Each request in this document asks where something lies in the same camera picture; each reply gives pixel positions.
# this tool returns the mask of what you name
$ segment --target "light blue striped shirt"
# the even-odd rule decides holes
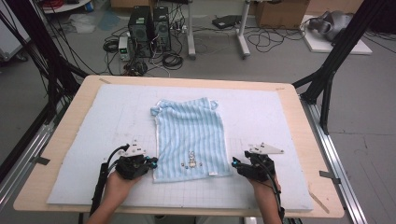
[[[231,175],[217,102],[207,98],[151,108],[157,125],[158,168],[154,182]]]

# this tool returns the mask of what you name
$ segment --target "gray floor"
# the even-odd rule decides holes
[[[89,35],[68,34],[72,48],[95,72],[106,69],[104,39],[125,26],[108,11],[95,11],[98,27]],[[212,18],[194,20],[194,24],[212,27]],[[185,37],[181,55],[183,67],[170,71],[174,78],[242,80],[253,82],[292,83],[315,72],[326,59],[326,53],[312,53],[303,40],[285,42],[268,53],[260,53],[249,44],[251,56],[242,60],[240,48],[232,33],[197,33],[197,59],[189,60]],[[375,38],[396,50],[396,42]],[[396,223],[396,55],[363,38],[372,49],[371,56],[349,55],[335,76],[329,117],[329,131],[349,181],[369,223]],[[120,61],[111,64],[120,71]],[[154,69],[147,77],[168,77]],[[0,162],[19,141],[47,101],[46,93],[32,60],[12,62],[0,67]],[[18,212],[12,208],[14,193],[0,213],[0,223],[76,223],[77,214]],[[304,223],[348,223],[341,219],[305,218]]]

